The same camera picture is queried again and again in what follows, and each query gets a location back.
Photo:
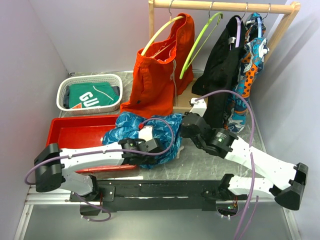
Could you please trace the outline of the green hanger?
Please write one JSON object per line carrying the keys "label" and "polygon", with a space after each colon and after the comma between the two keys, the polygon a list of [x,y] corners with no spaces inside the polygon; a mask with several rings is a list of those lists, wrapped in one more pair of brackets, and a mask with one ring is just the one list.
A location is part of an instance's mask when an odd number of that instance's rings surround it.
{"label": "green hanger", "polygon": [[[212,35],[214,30],[217,28],[217,26],[219,25],[219,23],[223,19],[223,17],[224,17],[224,14],[219,11],[208,19],[207,23],[204,25],[204,27],[202,28],[202,30],[198,34],[197,38],[195,39],[195,41],[191,47],[191,50],[189,51],[189,53],[185,59],[185,62],[183,64],[183,67],[182,67],[180,75],[179,75],[180,80],[184,77],[187,69],[192,65],[193,61],[195,60],[195,58],[199,54],[200,50],[203,48],[205,43],[208,41],[209,37]],[[208,33],[206,38],[204,40],[202,40],[205,36],[205,33],[207,32],[207,30],[211,26],[213,26],[212,30],[210,31],[210,33]]]}

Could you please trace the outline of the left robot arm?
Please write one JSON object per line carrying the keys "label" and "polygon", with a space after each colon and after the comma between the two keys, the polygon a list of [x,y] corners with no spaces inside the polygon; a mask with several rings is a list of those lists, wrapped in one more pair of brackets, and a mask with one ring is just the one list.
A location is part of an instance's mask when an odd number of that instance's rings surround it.
{"label": "left robot arm", "polygon": [[57,189],[77,193],[86,201],[100,195],[97,178],[81,175],[86,168],[101,166],[154,164],[156,156],[165,150],[158,138],[124,138],[111,144],[89,148],[59,148],[52,143],[35,159],[35,189],[47,193]]}

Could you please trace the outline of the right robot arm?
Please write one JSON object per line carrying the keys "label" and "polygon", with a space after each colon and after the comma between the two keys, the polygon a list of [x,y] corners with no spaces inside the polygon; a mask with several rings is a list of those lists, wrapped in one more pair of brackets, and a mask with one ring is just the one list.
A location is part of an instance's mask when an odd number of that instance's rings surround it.
{"label": "right robot arm", "polygon": [[219,186],[205,196],[226,201],[236,196],[259,196],[274,199],[289,210],[300,209],[307,183],[308,166],[279,160],[253,146],[241,137],[223,129],[212,128],[196,113],[182,118],[180,135],[191,139],[194,145],[211,156],[235,162],[261,177],[240,177],[225,174]]}

